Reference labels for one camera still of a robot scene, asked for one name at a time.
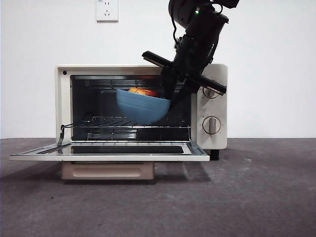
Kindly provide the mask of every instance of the apple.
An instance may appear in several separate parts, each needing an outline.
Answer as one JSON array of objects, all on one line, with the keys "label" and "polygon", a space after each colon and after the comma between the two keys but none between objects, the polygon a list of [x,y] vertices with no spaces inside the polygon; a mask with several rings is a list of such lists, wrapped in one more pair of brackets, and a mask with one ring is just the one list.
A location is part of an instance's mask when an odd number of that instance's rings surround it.
[{"label": "apple", "polygon": [[141,94],[141,95],[148,95],[148,96],[159,98],[158,93],[155,92],[155,91],[152,91],[152,90],[146,90],[146,89],[142,89],[142,88],[133,87],[133,88],[130,88],[129,92],[133,92],[133,93],[137,93],[137,94]]}]

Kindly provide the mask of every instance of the power socket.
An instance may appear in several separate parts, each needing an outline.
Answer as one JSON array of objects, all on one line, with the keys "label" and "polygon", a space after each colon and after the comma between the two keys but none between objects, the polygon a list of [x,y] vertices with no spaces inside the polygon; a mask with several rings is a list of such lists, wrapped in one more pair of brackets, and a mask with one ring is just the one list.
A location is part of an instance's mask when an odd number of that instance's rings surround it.
[{"label": "power socket", "polygon": [[95,0],[97,22],[119,21],[119,0]]}]

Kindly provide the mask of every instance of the blue bowl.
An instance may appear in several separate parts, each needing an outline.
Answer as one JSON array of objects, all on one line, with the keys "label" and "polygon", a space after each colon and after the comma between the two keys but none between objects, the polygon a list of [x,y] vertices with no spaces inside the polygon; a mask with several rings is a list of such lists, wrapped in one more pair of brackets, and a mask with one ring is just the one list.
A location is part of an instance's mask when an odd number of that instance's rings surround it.
[{"label": "blue bowl", "polygon": [[131,121],[152,124],[168,113],[171,101],[117,89],[117,103]]}]

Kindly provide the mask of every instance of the oven door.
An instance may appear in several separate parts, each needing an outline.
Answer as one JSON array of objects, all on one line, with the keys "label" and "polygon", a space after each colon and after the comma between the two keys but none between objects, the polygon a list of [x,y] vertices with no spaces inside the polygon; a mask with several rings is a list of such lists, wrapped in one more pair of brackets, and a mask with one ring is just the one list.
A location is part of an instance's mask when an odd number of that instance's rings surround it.
[{"label": "oven door", "polygon": [[35,161],[209,161],[191,142],[72,142],[12,155],[10,160]]}]

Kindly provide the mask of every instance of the robotic arm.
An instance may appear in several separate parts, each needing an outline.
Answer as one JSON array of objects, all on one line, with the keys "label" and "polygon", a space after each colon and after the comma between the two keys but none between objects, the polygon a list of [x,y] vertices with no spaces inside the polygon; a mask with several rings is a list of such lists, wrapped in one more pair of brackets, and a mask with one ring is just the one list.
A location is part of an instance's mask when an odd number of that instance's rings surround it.
[{"label": "robotic arm", "polygon": [[[220,95],[226,93],[226,87],[202,76],[204,68],[213,61],[219,35],[229,19],[222,14],[223,6],[236,7],[239,0],[170,0],[169,14],[174,26],[176,56],[172,62],[150,51],[144,52],[145,60],[163,67],[161,76],[166,99],[171,100],[172,109],[183,98],[197,93],[201,86]],[[213,5],[221,7],[216,12]],[[175,37],[176,25],[186,29],[183,37]],[[185,82],[174,98],[177,81]]]}]

